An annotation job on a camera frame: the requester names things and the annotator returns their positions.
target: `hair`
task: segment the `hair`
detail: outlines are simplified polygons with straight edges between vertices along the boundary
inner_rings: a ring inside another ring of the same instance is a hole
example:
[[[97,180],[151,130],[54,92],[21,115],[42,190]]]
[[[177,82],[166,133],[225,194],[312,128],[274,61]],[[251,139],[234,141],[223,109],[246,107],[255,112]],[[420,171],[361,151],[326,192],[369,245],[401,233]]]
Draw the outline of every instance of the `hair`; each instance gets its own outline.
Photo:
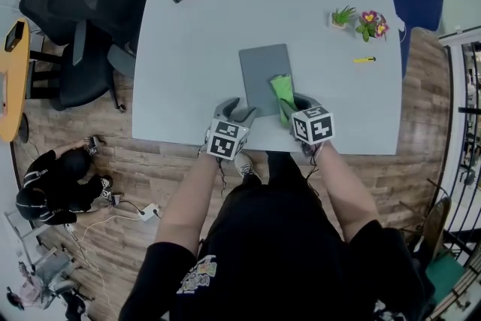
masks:
[[[7,300],[10,302],[10,305],[13,307],[16,307],[18,310],[25,310],[23,307],[22,303],[16,298],[15,294],[12,293],[12,290],[10,287],[7,288],[8,293],[7,293]]]
[[[23,187],[17,194],[17,209],[26,220],[36,220],[45,213],[45,208],[35,207],[43,204],[45,204],[44,194],[29,187]]]

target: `yellow table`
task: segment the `yellow table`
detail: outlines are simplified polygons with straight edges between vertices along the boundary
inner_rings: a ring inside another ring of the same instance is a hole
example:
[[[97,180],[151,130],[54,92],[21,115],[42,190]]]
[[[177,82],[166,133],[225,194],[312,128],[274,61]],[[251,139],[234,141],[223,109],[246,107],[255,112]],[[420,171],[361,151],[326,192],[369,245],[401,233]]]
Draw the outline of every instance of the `yellow table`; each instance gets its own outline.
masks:
[[[23,36],[11,53],[5,51],[5,39],[0,47],[0,72],[7,75],[7,111],[0,117],[0,137],[3,141],[11,142],[17,136],[25,103],[27,74],[30,61],[30,28],[25,18],[23,22]]]

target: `pink flower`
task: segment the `pink flower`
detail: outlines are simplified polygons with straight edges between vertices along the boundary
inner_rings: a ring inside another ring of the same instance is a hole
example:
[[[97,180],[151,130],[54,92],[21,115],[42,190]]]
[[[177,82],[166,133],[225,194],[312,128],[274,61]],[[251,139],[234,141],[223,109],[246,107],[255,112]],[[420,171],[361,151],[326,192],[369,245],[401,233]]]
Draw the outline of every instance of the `pink flower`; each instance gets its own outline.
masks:
[[[372,23],[375,22],[377,18],[377,12],[376,11],[369,11],[369,12],[363,12],[362,13],[362,19],[366,21],[366,23]]]
[[[379,23],[376,26],[376,38],[380,38],[383,35],[386,35],[387,31],[389,30],[389,26],[385,23]]]

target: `gray tablet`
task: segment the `gray tablet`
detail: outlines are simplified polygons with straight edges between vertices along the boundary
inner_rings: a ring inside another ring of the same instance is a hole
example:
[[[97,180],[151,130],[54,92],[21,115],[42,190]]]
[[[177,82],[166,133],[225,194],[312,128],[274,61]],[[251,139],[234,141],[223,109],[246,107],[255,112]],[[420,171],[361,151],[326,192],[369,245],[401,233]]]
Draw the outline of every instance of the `gray tablet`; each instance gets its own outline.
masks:
[[[275,44],[240,50],[239,57],[249,107],[258,109],[257,117],[279,114],[279,102],[271,80],[279,75],[292,78],[287,46]]]

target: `power strip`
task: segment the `power strip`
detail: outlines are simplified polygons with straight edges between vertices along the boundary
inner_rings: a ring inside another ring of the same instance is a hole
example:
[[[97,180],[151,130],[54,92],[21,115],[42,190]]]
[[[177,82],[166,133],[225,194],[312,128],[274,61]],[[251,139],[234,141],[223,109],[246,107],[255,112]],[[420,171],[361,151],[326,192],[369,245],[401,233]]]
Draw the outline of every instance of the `power strip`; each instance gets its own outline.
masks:
[[[144,221],[147,221],[150,218],[155,216],[154,211],[156,211],[157,215],[160,217],[160,207],[157,206],[156,204],[150,204],[145,209],[143,209],[142,212],[139,213],[138,215],[141,216],[141,219],[143,219]]]

